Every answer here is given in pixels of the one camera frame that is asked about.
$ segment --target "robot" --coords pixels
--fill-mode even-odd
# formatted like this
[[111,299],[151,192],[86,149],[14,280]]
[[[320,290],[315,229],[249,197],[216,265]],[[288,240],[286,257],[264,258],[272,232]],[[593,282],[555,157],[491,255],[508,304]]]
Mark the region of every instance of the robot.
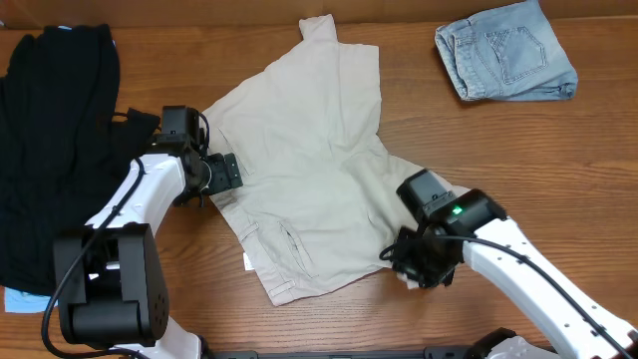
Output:
[[[199,127],[202,118],[206,132]],[[155,234],[167,209],[194,197],[242,186],[233,154],[206,153],[206,118],[184,106],[164,107],[161,133],[109,203],[85,226],[54,242],[58,288],[44,314],[42,338],[60,358],[124,355],[149,359],[308,358],[310,354],[212,353],[168,314]],[[543,332],[553,350],[534,347],[500,328],[473,346],[422,352],[315,353],[312,358],[636,358],[638,331],[578,289],[534,248],[505,210],[480,190],[456,196],[427,170],[398,188],[417,220],[380,253],[420,287],[452,284],[466,263],[500,290]],[[65,353],[51,343],[58,300],[60,326],[71,344],[97,351]]]

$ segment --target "light blue fabric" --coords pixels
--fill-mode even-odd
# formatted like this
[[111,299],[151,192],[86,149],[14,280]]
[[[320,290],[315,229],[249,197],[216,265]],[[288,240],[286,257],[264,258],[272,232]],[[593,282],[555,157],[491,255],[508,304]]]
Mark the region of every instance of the light blue fabric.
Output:
[[576,94],[576,71],[535,0],[442,26],[435,42],[463,100],[566,100]]
[[7,313],[39,313],[47,308],[48,296],[34,295],[4,288],[4,311]]

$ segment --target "folded jeans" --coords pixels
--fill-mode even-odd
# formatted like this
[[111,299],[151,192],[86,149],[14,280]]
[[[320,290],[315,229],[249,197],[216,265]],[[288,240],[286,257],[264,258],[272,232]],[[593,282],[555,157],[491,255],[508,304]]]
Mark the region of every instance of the folded jeans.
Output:
[[566,100],[576,93],[576,71],[536,0],[442,26],[435,43],[463,100]]

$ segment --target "wooden table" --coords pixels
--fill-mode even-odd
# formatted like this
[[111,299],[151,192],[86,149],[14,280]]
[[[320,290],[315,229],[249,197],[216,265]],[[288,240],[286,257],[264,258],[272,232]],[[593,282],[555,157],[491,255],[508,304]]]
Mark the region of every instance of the wooden table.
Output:
[[[552,21],[578,71],[574,100],[462,103],[434,48],[436,23],[338,27],[380,47],[388,150],[451,182],[482,188],[580,288],[638,325],[638,18]],[[0,68],[23,32],[0,32]],[[118,111],[204,110],[299,40],[295,26],[115,30]],[[214,207],[172,208],[158,234],[170,314],[214,350],[420,349],[493,329],[540,332],[462,266],[449,288],[409,291],[394,273],[273,307]],[[48,358],[41,316],[0,314],[0,357]],[[54,338],[61,342],[57,317]]]

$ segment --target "cloth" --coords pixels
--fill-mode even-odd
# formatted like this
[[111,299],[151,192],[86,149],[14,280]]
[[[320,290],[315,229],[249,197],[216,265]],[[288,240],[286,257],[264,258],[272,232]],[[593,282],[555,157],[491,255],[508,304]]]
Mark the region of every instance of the cloth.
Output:
[[442,26],[435,42],[463,100],[565,100],[576,94],[576,71],[536,0]]
[[235,153],[243,180],[211,199],[275,305],[389,267],[381,250],[416,227],[395,191],[421,168],[376,135],[379,49],[340,44],[330,15],[299,27],[300,44],[204,112],[211,152]]
[[19,290],[4,289],[4,311],[6,313],[40,313],[47,309],[49,299],[45,295],[34,295]]
[[50,295],[53,238],[108,202],[160,119],[112,122],[120,63],[109,27],[25,36],[0,79],[0,285]]

